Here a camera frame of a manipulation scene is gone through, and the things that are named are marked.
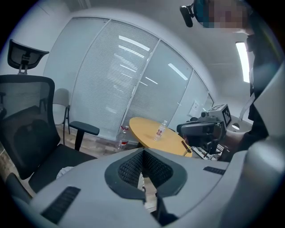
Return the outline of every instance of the floor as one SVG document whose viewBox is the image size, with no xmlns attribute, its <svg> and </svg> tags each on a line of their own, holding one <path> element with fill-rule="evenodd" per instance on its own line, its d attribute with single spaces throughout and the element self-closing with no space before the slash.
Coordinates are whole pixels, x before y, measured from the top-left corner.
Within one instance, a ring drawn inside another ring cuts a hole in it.
<svg viewBox="0 0 285 228">
<path fill-rule="evenodd" d="M 68 147 L 74 148 L 75 144 L 75 138 L 77 131 L 73 128 L 70 129 L 71 132 L 68 134 L 67 129 L 65 130 L 65 144 Z M 63 130 L 62 126 L 57 126 L 57 131 L 60 137 L 62 138 Z M 136 145 L 126 145 L 125 150 L 131 150 L 136 148 Z M 82 145 L 80 148 L 80 151 L 86 154 L 89 154 L 91 156 L 94 156 L 96 158 L 100 158 L 102 156 L 108 156 L 114 153 L 119 153 L 119 151 L 116 149 L 116 142 L 105 140 L 96 136 L 92 136 L 89 134 L 85 134 Z M 0 175 L 1 177 L 6 180 L 8 175 L 13 172 L 16 174 L 22 185 L 25 187 L 25 189 L 29 192 L 31 196 L 35 196 L 34 191 L 31 189 L 31 187 L 28 184 L 29 178 L 26 180 L 21 180 L 19 178 L 19 174 L 17 172 L 16 167 L 14 166 L 13 162 L 10 160 L 8 154 L 6 151 L 4 151 L 2 145 L 0 145 Z M 153 212 L 156 210 L 156 189 L 154 185 L 152 184 L 151 180 L 149 178 L 144 178 L 144 184 L 146 189 L 146 197 L 147 201 L 145 203 L 145 208 L 149 212 Z"/>
</svg>

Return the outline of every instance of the gray chair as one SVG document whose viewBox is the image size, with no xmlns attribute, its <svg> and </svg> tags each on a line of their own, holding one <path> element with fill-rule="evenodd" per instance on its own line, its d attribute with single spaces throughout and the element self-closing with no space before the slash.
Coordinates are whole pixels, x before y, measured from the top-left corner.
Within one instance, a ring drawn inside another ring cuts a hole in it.
<svg viewBox="0 0 285 228">
<path fill-rule="evenodd" d="M 63 145 L 65 145 L 65 120 L 67 114 L 68 133 L 70 134 L 69 128 L 69 91 L 67 89 L 60 88 L 54 92 L 53 104 L 59 105 L 53 107 L 53 119 L 55 125 L 63 124 Z"/>
</svg>

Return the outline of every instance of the metal chair leg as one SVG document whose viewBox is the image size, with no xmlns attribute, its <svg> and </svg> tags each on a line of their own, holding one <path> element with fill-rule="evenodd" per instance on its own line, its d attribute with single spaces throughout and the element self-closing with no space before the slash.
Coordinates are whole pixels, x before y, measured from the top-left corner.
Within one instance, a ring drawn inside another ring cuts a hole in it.
<svg viewBox="0 0 285 228">
<path fill-rule="evenodd" d="M 67 108 L 65 109 L 64 121 L 63 121 L 63 145 L 65 145 L 65 120 L 66 120 L 66 111 L 67 111 Z"/>
<path fill-rule="evenodd" d="M 69 127 L 69 110 L 70 106 L 67 107 L 67 123 L 68 123 L 68 133 L 70 134 L 70 127 Z"/>
</svg>

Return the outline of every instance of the fluorescent light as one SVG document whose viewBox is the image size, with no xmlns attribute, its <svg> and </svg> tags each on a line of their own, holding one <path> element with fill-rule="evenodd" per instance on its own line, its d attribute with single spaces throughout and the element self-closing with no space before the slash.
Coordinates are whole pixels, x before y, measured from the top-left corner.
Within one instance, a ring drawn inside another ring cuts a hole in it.
<svg viewBox="0 0 285 228">
<path fill-rule="evenodd" d="M 125 48 L 125 47 L 123 47 L 123 46 L 121 46 L 121 45 L 119 45 L 119 48 L 122 48 L 122 49 L 124 49 L 124 50 L 126 50 L 126 51 L 132 52 L 133 54 L 135 54 L 135 55 L 137 55 L 137 56 L 140 56 L 141 58 L 144 58 L 143 55 L 141 55 L 141 54 L 139 54 L 139 53 L 137 53 L 137 52 L 135 52 L 135 51 L 133 51 L 133 50 L 131 50 L 131 49 Z"/>
<path fill-rule="evenodd" d="M 134 44 L 134 45 L 136 45 L 136 46 L 138 46 L 138 47 L 140 47 L 140 48 L 146 50 L 147 52 L 150 50 L 150 49 L 149 49 L 148 47 L 146 47 L 145 45 L 142 45 L 142 44 L 140 44 L 140 43 L 138 43 L 138 42 L 136 42 L 136 41 L 134 41 L 134 40 L 131 40 L 131 39 L 129 39 L 129 38 L 119 36 L 119 39 L 122 40 L 122 41 L 127 41 L 127 42 L 129 42 L 129 43 L 131 43 L 131 44 Z"/>
<path fill-rule="evenodd" d="M 150 80 L 150 81 L 152 81 L 153 83 L 155 83 L 155 84 L 158 85 L 158 83 L 156 83 L 155 81 L 151 80 L 150 78 L 146 77 L 146 79 L 148 79 L 148 80 Z"/>
<path fill-rule="evenodd" d="M 143 82 L 141 82 L 141 81 L 140 81 L 139 83 L 142 83 L 142 84 L 144 84 L 144 83 L 143 83 Z M 145 85 L 145 86 L 148 86 L 147 84 L 144 84 L 144 85 Z"/>
<path fill-rule="evenodd" d="M 129 78 L 131 78 L 131 79 L 133 79 L 131 76 L 129 76 L 129 75 L 126 75 L 126 74 L 124 74 L 124 73 L 121 73 L 122 75 L 124 75 L 124 76 L 126 76 L 126 77 L 129 77 Z"/>
<path fill-rule="evenodd" d="M 178 70 L 175 66 L 173 66 L 172 63 L 168 64 L 177 74 L 179 74 L 184 80 L 188 80 L 187 77 L 185 77 L 184 74 L 180 70 Z"/>
<path fill-rule="evenodd" d="M 240 61 L 242 66 L 242 72 L 244 75 L 244 81 L 249 83 L 249 63 L 248 63 L 248 53 L 246 51 L 244 42 L 237 42 L 236 48 L 240 55 Z"/>
<path fill-rule="evenodd" d="M 136 73 L 136 71 L 135 71 L 135 70 L 133 70 L 133 69 L 131 69 L 131 68 L 128 68 L 127 66 L 124 66 L 124 65 L 122 65 L 122 64 L 120 64 L 120 66 L 121 66 L 121 67 L 124 67 L 124 68 L 126 68 L 126 69 L 129 69 L 129 70 L 131 70 L 131 71 L 133 71 L 133 72 L 135 72 L 135 73 Z"/>
</svg>

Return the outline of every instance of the yellow table top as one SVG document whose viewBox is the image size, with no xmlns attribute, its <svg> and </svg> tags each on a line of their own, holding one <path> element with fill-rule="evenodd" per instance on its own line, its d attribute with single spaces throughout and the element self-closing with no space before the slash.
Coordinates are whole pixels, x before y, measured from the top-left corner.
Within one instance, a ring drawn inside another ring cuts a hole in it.
<svg viewBox="0 0 285 228">
<path fill-rule="evenodd" d="M 174 131 L 166 128 L 160 140 L 154 140 L 155 133 L 160 124 L 161 123 L 153 120 L 134 117 L 130 119 L 130 130 L 138 141 L 145 147 L 183 156 L 186 149 L 181 141 L 184 140 Z M 185 157 L 192 157 L 192 153 L 187 153 Z"/>
</svg>

